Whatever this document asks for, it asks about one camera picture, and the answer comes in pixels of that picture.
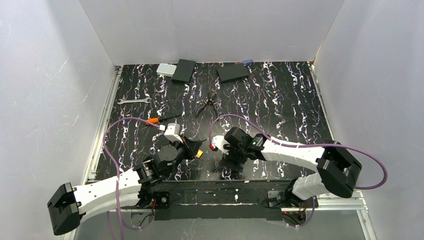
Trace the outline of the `brass padlock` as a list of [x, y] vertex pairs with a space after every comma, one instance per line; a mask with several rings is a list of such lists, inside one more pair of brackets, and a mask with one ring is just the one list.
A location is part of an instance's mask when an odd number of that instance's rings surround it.
[[203, 153], [204, 153], [204, 152], [203, 152], [202, 150], [200, 150], [200, 149], [199, 149], [199, 150], [197, 151], [196, 155], [195, 155], [195, 158], [200, 159], [200, 158], [202, 157]]

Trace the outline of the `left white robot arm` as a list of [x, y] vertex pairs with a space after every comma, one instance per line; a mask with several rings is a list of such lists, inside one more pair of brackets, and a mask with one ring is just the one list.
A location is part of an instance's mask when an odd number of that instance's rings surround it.
[[166, 180], [182, 160], [199, 155], [201, 140], [181, 139], [163, 146], [119, 176], [86, 185], [60, 185], [47, 202], [54, 235], [67, 234], [83, 221], [119, 207], [146, 208], [153, 204], [152, 188]]

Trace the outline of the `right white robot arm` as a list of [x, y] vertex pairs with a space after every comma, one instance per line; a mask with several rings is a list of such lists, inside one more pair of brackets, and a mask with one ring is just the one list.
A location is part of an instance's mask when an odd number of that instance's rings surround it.
[[242, 172], [243, 164], [250, 159], [288, 163], [314, 172], [291, 180], [284, 191], [269, 194], [264, 201], [268, 208], [298, 207], [321, 194], [351, 198], [362, 170], [351, 153], [335, 144], [305, 147], [260, 133], [252, 137], [238, 127], [214, 136], [211, 148], [222, 152], [221, 163], [233, 171]]

